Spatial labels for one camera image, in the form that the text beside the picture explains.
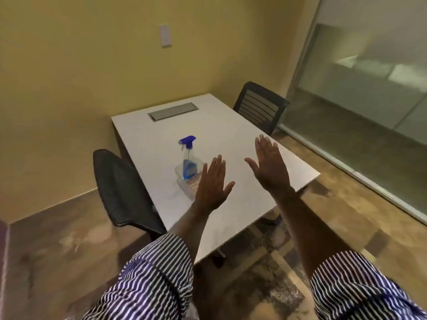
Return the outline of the person's left hand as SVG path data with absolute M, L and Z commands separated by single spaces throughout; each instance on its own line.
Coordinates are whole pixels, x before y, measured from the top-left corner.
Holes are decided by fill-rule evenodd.
M 226 199 L 223 198 L 223 190 L 226 177 L 226 161 L 222 155 L 214 157 L 210 164 L 205 163 L 199 188 L 196 192 L 195 202 L 218 209 Z

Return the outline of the person's right hand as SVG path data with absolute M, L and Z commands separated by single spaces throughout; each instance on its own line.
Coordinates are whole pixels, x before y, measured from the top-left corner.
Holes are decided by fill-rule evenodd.
M 274 198 L 292 196 L 296 192 L 290 184 L 290 177 L 278 144 L 260 134 L 255 139 L 255 152 L 260 176 L 255 177 L 260 185 Z

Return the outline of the person's left forearm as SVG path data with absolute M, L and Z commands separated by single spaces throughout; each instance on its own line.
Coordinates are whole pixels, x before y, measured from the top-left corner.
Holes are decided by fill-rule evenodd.
M 168 231 L 168 233 L 183 240 L 189 251 L 192 264 L 195 264 L 201 237 L 212 211 L 214 209 L 211 206 L 193 202 L 184 215 Z

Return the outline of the person's right forearm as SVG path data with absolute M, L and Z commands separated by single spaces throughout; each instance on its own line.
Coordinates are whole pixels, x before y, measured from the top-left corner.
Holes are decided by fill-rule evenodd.
M 340 252 L 352 251 L 292 188 L 275 188 L 270 194 L 280 209 L 309 279 L 328 258 Z

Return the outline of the clear plastic container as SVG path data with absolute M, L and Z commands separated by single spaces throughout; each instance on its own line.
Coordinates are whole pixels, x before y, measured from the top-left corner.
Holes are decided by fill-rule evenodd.
M 202 173 L 203 167 L 204 167 L 204 162 L 201 161 L 199 158 L 196 158 L 197 162 L 198 162 L 198 167 L 199 167 L 199 173 Z M 195 200 L 195 196 L 196 193 L 193 192 L 189 186 L 186 184 L 186 181 L 182 178 L 182 167 L 183 167 L 183 163 L 181 163 L 180 165 L 178 165 L 175 168 L 175 173 L 177 175 L 177 183 L 179 185 L 179 187 L 181 188 L 181 190 L 186 194 L 186 196 L 194 201 Z

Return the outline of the blue clear spray bottle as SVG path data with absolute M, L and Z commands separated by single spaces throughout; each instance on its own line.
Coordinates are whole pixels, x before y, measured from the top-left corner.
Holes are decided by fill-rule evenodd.
M 193 153 L 193 142 L 196 137 L 193 135 L 184 137 L 179 140 L 183 156 L 182 178 L 187 181 L 195 177 L 199 173 L 197 159 Z

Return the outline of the black slatted back chair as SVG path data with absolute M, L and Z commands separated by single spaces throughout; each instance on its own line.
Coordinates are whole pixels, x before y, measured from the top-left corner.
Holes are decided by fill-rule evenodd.
M 290 102 L 254 82 L 246 82 L 233 110 L 271 136 Z

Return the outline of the white rectangular table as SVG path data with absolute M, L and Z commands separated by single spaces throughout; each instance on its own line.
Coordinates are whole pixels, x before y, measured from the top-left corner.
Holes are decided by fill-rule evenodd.
M 199 110 L 153 122 L 148 113 L 194 103 Z M 244 161 L 256 159 L 255 138 L 263 131 L 212 94 L 113 116 L 112 122 L 130 155 L 167 230 L 192 204 L 177 183 L 175 168 L 182 163 L 179 140 L 196 137 L 195 156 L 210 164 L 217 155 L 226 160 L 226 184 L 232 192 L 206 223 L 195 263 L 239 234 L 276 204 Z

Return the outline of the black mesh office chair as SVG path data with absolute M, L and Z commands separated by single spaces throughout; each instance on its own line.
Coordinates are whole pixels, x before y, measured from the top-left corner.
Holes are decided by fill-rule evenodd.
M 107 149 L 93 152 L 93 170 L 99 196 L 116 227 L 145 231 L 152 241 L 167 233 L 136 168 Z

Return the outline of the person's left striped sleeve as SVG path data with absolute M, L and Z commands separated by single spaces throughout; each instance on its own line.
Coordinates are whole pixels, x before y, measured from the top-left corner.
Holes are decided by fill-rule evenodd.
M 184 320 L 193 263 L 184 241 L 166 234 L 137 252 L 82 320 Z

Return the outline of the person's striped sleeve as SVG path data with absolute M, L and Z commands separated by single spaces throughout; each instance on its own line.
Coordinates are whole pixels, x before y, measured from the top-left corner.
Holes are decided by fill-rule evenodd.
M 137 252 L 82 320 L 184 320 L 193 263 L 184 241 L 166 234 Z
M 319 320 L 427 320 L 427 312 L 358 252 L 326 259 L 310 290 Z

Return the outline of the frosted glass partition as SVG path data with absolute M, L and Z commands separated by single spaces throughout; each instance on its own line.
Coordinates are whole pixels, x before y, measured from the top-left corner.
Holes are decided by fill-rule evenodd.
M 427 0 L 304 0 L 280 127 L 427 225 Z

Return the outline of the person's right striped sleeve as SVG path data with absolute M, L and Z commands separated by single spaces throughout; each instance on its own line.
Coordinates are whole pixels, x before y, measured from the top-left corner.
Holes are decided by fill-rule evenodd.
M 427 312 L 358 252 L 326 259 L 310 290 L 319 320 L 427 320 Z

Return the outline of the white wall switch plate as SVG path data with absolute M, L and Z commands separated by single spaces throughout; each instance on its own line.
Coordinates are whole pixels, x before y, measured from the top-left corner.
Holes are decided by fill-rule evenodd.
M 161 37 L 161 46 L 162 48 L 169 48 L 172 46 L 172 35 L 170 28 L 166 24 L 159 25 L 160 37 Z

